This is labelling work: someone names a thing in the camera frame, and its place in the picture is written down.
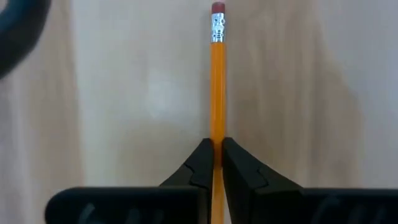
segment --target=black handle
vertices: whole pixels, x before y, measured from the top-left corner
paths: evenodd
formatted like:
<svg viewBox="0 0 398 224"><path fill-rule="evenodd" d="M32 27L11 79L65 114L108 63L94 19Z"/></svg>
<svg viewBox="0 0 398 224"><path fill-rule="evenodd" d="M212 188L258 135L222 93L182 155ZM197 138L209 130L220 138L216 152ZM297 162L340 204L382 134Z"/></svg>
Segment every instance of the black handle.
<svg viewBox="0 0 398 224"><path fill-rule="evenodd" d="M35 46L51 0L8 0L0 13L0 78Z"/></svg>

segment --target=pencil eraser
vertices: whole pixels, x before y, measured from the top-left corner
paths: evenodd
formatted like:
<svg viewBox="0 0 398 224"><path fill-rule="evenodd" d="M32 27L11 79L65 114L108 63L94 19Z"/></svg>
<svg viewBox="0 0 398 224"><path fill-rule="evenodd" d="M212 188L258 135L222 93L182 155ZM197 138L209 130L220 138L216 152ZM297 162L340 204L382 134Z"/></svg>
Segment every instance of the pencil eraser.
<svg viewBox="0 0 398 224"><path fill-rule="evenodd" d="M216 2L211 5L211 13L225 13L225 3Z"/></svg>

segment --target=yellow pencil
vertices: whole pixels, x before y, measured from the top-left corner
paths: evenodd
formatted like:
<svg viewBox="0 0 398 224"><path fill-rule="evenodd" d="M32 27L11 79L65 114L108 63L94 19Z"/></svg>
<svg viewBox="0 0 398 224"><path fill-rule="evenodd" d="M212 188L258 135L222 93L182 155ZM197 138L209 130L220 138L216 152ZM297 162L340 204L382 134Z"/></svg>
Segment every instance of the yellow pencil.
<svg viewBox="0 0 398 224"><path fill-rule="evenodd" d="M224 223L224 184L222 170L222 142L225 135L225 4L211 7L211 121L210 138L215 150L211 224Z"/></svg>

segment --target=wooden surface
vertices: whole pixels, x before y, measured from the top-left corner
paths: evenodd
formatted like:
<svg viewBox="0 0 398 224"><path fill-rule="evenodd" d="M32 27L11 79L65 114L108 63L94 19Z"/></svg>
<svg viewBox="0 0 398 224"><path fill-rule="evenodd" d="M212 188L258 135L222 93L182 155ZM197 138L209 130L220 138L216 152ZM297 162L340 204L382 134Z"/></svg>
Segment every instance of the wooden surface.
<svg viewBox="0 0 398 224"><path fill-rule="evenodd" d="M53 2L0 81L2 223L42 223L71 186L157 185L210 135L211 2ZM227 135L301 185L363 187L363 112L317 3L249 2L227 0Z"/></svg>

